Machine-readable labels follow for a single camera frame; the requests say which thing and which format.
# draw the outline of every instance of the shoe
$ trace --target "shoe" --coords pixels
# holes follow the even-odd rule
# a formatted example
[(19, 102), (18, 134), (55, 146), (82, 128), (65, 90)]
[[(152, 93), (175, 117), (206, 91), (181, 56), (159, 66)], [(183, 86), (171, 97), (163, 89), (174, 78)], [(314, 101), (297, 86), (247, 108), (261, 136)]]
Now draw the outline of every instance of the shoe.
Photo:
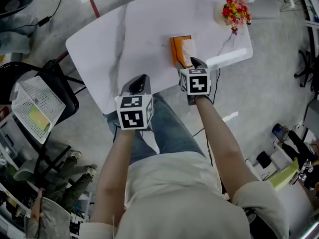
[(94, 177), (94, 175), (98, 172), (98, 170), (92, 168), (92, 167), (88, 167), (86, 168), (86, 173), (91, 175), (92, 177)]
[(71, 150), (69, 151), (69, 157), (75, 157), (76, 160), (79, 160), (82, 157), (82, 153), (77, 150)]

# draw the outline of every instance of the hand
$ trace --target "hand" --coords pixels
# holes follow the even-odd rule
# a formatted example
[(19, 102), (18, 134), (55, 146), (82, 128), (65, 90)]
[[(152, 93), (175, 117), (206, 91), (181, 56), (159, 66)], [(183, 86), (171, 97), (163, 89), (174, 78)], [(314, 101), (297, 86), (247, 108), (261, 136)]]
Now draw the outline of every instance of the hand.
[(38, 191), (38, 198), (42, 198), (43, 197), (43, 192), (45, 191), (45, 189), (40, 188)]

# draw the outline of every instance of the white vase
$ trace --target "white vase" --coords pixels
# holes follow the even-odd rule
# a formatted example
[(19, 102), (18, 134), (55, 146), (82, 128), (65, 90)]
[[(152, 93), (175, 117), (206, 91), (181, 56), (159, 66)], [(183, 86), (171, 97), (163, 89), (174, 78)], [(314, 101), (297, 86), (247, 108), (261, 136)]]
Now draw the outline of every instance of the white vase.
[(225, 3), (221, 2), (215, 6), (214, 17), (217, 24), (226, 25), (225, 18), (223, 16), (223, 9)]

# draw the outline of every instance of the perforated basket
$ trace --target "perforated basket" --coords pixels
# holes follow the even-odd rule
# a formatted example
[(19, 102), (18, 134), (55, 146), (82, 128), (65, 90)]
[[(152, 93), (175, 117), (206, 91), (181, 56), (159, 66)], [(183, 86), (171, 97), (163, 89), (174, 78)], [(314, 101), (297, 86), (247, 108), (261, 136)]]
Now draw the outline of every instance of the perforated basket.
[[(12, 101), (12, 111), (32, 136), (43, 144), (65, 109), (65, 104), (40, 76), (17, 83), (14, 91), (16, 98)], [(29, 117), (33, 106), (36, 106), (50, 121), (45, 131), (42, 131)]]

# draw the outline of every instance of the beige shirt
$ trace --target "beige shirt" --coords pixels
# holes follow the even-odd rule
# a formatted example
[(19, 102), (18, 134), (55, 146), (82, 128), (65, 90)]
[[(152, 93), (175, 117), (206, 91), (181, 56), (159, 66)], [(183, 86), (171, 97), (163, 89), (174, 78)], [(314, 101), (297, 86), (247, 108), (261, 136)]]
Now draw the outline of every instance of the beige shirt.
[(208, 160), (195, 152), (161, 154), (129, 168), (128, 209), (118, 228), (101, 223), (80, 226), (81, 239), (250, 238), (244, 208), (252, 208), (274, 231), (288, 238), (288, 222), (268, 182), (251, 182), (227, 202)]

